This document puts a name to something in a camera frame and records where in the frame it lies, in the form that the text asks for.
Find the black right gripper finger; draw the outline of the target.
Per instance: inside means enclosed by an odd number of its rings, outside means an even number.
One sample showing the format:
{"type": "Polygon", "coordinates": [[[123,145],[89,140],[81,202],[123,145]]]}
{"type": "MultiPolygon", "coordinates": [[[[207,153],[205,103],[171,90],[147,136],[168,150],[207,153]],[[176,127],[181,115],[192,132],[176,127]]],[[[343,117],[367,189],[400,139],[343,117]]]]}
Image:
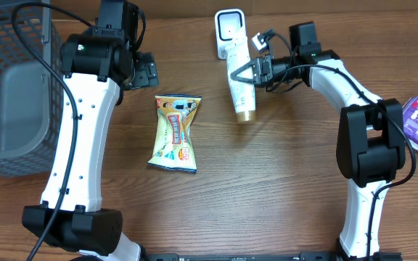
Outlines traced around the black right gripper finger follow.
{"type": "Polygon", "coordinates": [[[232,80],[235,80],[235,81],[241,82],[241,83],[247,83],[247,84],[253,84],[253,85],[256,84],[256,80],[253,79],[253,78],[244,78],[244,77],[241,77],[241,76],[238,76],[238,75],[230,75],[230,78],[232,80]]]}
{"type": "Polygon", "coordinates": [[[256,69],[256,61],[249,61],[243,66],[237,68],[231,73],[232,77],[237,77],[240,73],[243,73],[246,70],[249,70],[250,72],[255,72],[256,69]]]}

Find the white tube gold cap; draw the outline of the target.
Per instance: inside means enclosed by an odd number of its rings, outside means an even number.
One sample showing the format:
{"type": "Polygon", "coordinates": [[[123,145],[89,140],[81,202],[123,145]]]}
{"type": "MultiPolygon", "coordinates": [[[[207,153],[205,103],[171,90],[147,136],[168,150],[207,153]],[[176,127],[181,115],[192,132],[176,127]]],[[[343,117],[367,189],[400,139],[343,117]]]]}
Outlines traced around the white tube gold cap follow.
{"type": "Polygon", "coordinates": [[[247,37],[235,38],[226,47],[229,89],[238,123],[255,120],[255,86],[247,37]]]}

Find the yellow snack bag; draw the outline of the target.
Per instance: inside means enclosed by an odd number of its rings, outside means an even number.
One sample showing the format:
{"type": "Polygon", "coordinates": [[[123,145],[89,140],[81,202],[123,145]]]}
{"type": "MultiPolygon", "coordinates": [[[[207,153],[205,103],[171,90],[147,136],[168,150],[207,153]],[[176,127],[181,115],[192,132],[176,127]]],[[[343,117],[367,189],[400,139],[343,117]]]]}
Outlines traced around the yellow snack bag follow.
{"type": "Polygon", "coordinates": [[[190,133],[201,99],[186,94],[155,96],[157,131],[149,165],[167,170],[197,171],[190,133]]]}

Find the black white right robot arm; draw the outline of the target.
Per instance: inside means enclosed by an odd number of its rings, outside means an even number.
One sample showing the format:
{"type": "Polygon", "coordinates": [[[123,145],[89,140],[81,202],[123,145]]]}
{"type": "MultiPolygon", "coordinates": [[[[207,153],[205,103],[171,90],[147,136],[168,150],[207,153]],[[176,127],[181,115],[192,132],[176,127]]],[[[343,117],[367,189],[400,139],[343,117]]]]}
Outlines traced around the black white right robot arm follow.
{"type": "Polygon", "coordinates": [[[344,226],[328,260],[401,260],[400,252],[382,252],[378,241],[388,190],[410,180],[417,166],[411,158],[409,174],[395,180],[406,156],[414,156],[401,104],[368,91],[333,50],[323,50],[313,22],[290,26],[287,57],[271,54],[269,41],[276,35],[269,30],[253,37],[261,53],[256,59],[245,53],[244,38],[235,40],[226,50],[230,84],[273,92],[282,83],[293,88],[304,83],[327,99],[340,114],[336,160],[348,181],[344,226]]]}

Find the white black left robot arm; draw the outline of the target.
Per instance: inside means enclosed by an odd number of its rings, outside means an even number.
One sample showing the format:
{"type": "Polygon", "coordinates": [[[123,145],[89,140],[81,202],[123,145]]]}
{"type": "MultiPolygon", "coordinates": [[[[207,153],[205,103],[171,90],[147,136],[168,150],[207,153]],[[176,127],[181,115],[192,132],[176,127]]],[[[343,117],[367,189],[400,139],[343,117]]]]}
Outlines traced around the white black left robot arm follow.
{"type": "Polygon", "coordinates": [[[123,233],[123,216],[102,207],[101,171],[112,112],[126,91],[159,83],[154,57],[140,51],[143,11],[129,1],[103,0],[99,17],[72,34],[51,70],[64,91],[60,133],[39,204],[23,210],[22,224],[40,244],[80,260],[145,260],[143,246],[123,233]]]}

